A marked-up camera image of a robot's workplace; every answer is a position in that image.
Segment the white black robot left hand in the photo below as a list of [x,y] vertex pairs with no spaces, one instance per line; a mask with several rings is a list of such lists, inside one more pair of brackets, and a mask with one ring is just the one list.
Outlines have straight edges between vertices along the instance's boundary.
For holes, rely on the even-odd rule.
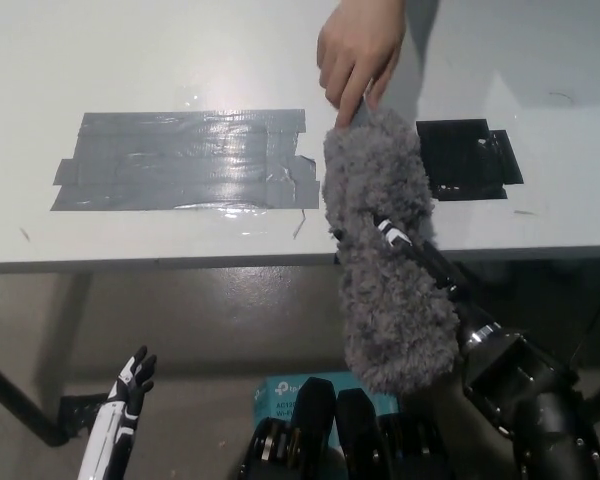
[[78,480],[123,479],[145,395],[153,388],[157,357],[146,346],[127,361],[99,407]]

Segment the bare person hand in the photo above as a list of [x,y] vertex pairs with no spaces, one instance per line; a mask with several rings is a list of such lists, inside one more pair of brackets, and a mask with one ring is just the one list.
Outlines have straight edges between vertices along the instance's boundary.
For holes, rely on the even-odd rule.
[[335,125],[348,126],[362,101],[376,107],[399,61],[406,33],[406,3],[345,0],[317,38],[319,85],[337,110]]

